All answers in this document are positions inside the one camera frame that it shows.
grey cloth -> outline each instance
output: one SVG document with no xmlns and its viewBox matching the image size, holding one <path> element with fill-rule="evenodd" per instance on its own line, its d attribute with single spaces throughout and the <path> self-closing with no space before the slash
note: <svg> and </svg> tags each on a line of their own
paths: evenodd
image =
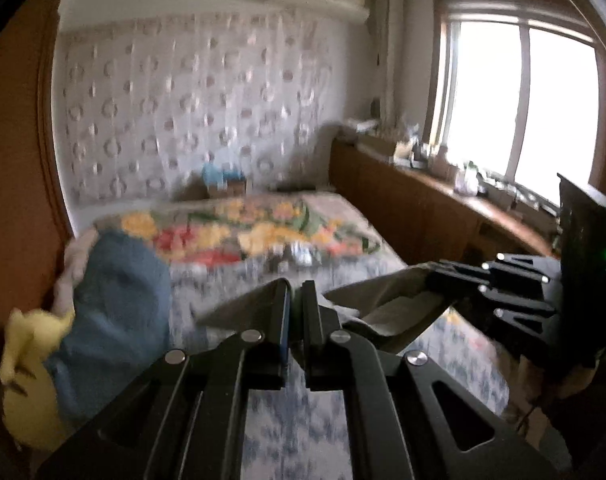
<svg viewBox="0 0 606 480">
<path fill-rule="evenodd" d="M 425 291 L 429 272 L 429 264 L 422 264 L 342 286 L 324 293 L 325 305 L 337 310 L 347 329 L 367 337 L 379 349 L 396 354 L 449 306 L 443 297 Z M 399 298 L 403 298 L 403 306 L 398 304 Z M 355 309 L 358 317 L 345 315 L 337 305 Z"/>
<path fill-rule="evenodd" d="M 170 274 L 142 240 L 103 232 L 74 289 L 76 318 L 45 362 L 63 420 L 78 428 L 169 348 Z"/>
</svg>

wall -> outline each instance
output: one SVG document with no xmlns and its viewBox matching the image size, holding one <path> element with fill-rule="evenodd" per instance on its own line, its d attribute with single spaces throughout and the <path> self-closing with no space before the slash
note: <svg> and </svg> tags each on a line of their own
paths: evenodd
<svg viewBox="0 0 606 480">
<path fill-rule="evenodd" d="M 425 127 L 434 41 L 434 0 L 404 0 L 404 41 L 401 78 L 396 93 L 399 115 Z"/>
<path fill-rule="evenodd" d="M 99 23 L 144 18 L 169 13 L 191 13 L 219 11 L 265 12 L 275 7 L 264 4 L 266 0 L 63 0 L 59 13 L 61 15 L 60 29 L 74 28 Z M 332 76 L 326 98 L 321 104 L 318 123 L 326 130 L 324 134 L 325 149 L 320 155 L 328 158 L 327 149 L 331 141 L 331 124 L 349 116 L 366 117 L 369 110 L 372 89 L 372 39 L 365 25 L 351 25 L 329 18 L 319 18 L 317 35 L 323 36 L 328 48 L 328 58 L 332 66 Z M 62 88 L 57 83 L 65 78 L 62 66 L 60 46 L 57 46 L 57 56 L 54 59 L 52 88 Z M 86 228 L 97 216 L 109 214 L 125 207 L 149 206 L 149 201 L 119 204 L 109 206 L 77 206 L 70 198 L 69 187 L 66 186 L 66 174 L 70 164 L 65 160 L 65 154 L 60 144 L 65 141 L 65 110 L 62 106 L 62 96 L 57 92 L 52 94 L 52 115 L 54 117 L 54 135 L 58 139 L 57 162 L 62 179 L 65 199 L 70 220 L 78 232 Z"/>
</svg>

wooden dresser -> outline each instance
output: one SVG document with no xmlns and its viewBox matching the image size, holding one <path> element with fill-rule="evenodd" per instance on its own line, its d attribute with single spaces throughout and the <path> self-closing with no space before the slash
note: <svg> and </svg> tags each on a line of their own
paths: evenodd
<svg viewBox="0 0 606 480">
<path fill-rule="evenodd" d="M 483 198 L 462 197 L 420 171 L 376 160 L 334 140 L 330 183 L 408 264 L 480 264 L 496 253 L 550 256 L 541 235 Z"/>
</svg>

stuffed toy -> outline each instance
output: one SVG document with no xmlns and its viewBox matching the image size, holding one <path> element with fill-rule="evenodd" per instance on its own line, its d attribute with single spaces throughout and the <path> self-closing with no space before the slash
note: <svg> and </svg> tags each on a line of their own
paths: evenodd
<svg viewBox="0 0 606 480">
<path fill-rule="evenodd" d="M 5 327 L 3 421 L 18 442 L 33 449 L 54 451 L 70 434 L 58 415 L 56 390 L 43 361 L 58 349 L 73 320 L 73 309 L 58 317 L 15 308 Z"/>
<path fill-rule="evenodd" d="M 94 229 L 65 248 L 65 271 L 54 286 L 52 312 L 23 313 L 15 308 L 5 325 L 0 364 L 3 421 L 20 444 L 54 451 L 71 434 L 61 420 L 56 389 L 43 362 L 55 352 L 74 322 L 74 287 L 83 279 L 88 255 L 96 243 Z"/>
</svg>

clutter on dresser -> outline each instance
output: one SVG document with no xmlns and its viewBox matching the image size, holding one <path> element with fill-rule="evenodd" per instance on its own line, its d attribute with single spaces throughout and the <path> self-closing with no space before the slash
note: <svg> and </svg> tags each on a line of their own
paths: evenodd
<svg viewBox="0 0 606 480">
<path fill-rule="evenodd" d="M 430 162 L 432 146 L 425 142 L 414 142 L 412 148 L 411 163 L 415 170 L 426 170 Z"/>
<path fill-rule="evenodd" d="M 448 147 L 446 144 L 432 146 L 428 171 L 431 176 L 448 184 L 454 184 L 458 167 L 448 161 Z"/>
<path fill-rule="evenodd" d="M 393 163 L 395 166 L 399 166 L 401 168 L 408 168 L 410 170 L 414 168 L 414 163 L 410 158 L 394 158 Z"/>
<path fill-rule="evenodd" d="M 483 183 L 484 196 L 524 224 L 533 227 L 549 240 L 558 234 L 559 207 L 529 189 L 487 177 Z"/>
<path fill-rule="evenodd" d="M 343 121 L 342 126 L 344 128 L 353 130 L 355 133 L 364 134 L 367 132 L 374 131 L 378 127 L 379 124 L 380 124 L 379 119 L 362 120 L 362 119 L 350 118 L 350 119 L 345 119 Z"/>
<path fill-rule="evenodd" d="M 374 136 L 371 134 L 362 134 L 358 137 L 358 147 L 365 147 L 365 152 L 386 158 L 392 162 L 394 158 L 407 158 L 412 152 L 412 146 L 409 142 L 393 140 L 390 138 Z"/>
</svg>

